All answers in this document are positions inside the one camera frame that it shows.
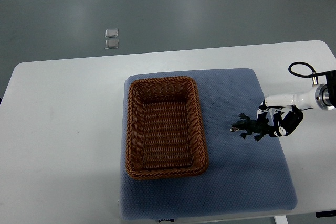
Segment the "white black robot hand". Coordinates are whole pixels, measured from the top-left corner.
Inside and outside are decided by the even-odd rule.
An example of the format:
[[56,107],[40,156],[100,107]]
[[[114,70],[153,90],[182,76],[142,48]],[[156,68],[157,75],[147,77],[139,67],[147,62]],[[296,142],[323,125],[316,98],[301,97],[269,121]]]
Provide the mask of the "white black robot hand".
[[303,120],[304,110],[321,108],[322,84],[315,84],[306,93],[279,94],[266,97],[257,111],[257,121],[271,115],[270,136],[290,135]]

